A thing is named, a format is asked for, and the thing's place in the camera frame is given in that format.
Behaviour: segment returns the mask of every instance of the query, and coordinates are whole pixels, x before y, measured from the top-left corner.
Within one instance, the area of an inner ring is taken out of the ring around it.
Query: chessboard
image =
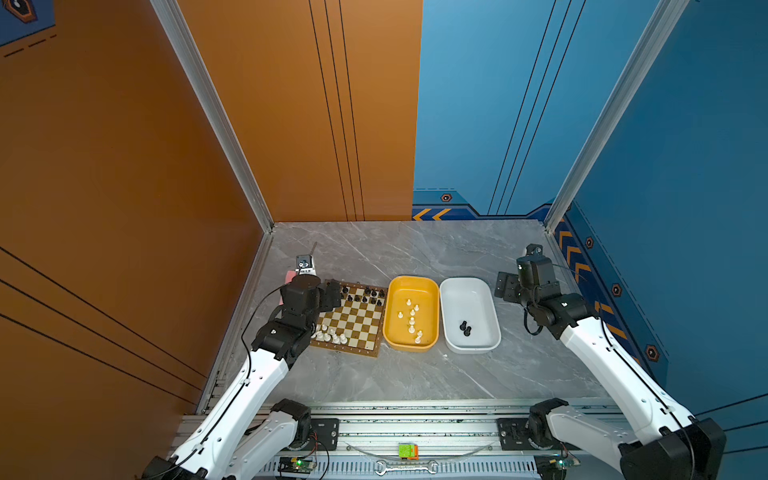
[[[310,345],[340,352],[379,356],[386,288],[339,282],[341,306],[323,312]]]

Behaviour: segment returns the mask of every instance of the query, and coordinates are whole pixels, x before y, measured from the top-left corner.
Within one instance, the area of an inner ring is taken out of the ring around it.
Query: pink object
[[[290,283],[290,281],[293,280],[293,278],[296,275],[298,275],[298,273],[296,273],[295,270],[288,270],[286,272],[286,282],[285,283]],[[282,297],[280,297],[280,305],[283,305],[283,298]]]

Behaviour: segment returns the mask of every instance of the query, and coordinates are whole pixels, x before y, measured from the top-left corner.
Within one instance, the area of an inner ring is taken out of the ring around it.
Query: yellow bin
[[[384,338],[395,350],[422,353],[431,349],[440,337],[440,289],[434,280],[423,276],[398,276],[389,283],[384,318]],[[414,333],[409,333],[414,310]],[[422,331],[421,343],[416,334]]]

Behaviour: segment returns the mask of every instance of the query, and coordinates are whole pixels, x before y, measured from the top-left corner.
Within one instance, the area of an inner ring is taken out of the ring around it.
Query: marble surface
[[[253,301],[279,286],[295,268],[296,255],[314,258],[321,279],[388,286],[398,275],[427,276],[440,284],[451,276],[476,276],[491,288],[499,270],[512,271],[529,243],[554,258],[536,220],[278,223]],[[555,269],[564,280],[567,270]],[[270,297],[245,338],[252,339],[279,301]],[[522,308],[494,298],[502,342],[484,355],[459,355],[444,335],[427,353],[391,349],[383,339],[378,358],[309,347],[268,402],[431,399],[538,399],[605,397],[607,393],[578,358],[547,332],[532,337]],[[238,344],[228,362],[232,379],[245,359]]]

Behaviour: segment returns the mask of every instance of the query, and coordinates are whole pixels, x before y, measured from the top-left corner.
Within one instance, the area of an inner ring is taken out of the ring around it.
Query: wrench
[[[387,472],[417,472],[419,470],[426,470],[427,472],[434,475],[437,473],[437,462],[435,460],[430,460],[426,463],[412,463],[407,465],[394,465],[390,467],[384,460],[377,460],[374,470],[378,476],[382,476]]]

